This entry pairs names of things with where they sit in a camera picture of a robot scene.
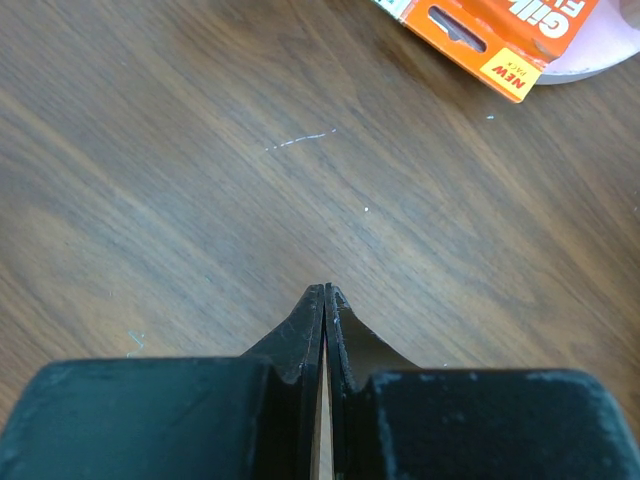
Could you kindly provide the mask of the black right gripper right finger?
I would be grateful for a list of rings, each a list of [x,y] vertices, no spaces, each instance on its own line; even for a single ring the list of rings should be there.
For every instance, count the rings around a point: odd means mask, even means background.
[[[635,479],[613,395],[572,369],[422,368],[325,288],[338,479]]]

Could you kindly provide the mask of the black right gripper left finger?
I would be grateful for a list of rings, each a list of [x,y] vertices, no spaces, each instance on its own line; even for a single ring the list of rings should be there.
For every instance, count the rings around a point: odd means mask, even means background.
[[[49,364],[1,436],[5,479],[314,479],[321,285],[237,357]]]

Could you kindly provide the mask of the orange razor box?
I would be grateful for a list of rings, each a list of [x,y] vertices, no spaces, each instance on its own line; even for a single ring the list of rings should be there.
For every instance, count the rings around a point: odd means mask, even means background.
[[[514,103],[568,49],[596,1],[378,1],[400,23]]]

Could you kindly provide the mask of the pink three-tier wooden shelf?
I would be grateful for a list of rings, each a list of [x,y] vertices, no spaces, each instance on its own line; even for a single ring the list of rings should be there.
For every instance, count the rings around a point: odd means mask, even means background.
[[[538,85],[558,85],[602,73],[639,53],[639,2],[602,0]]]

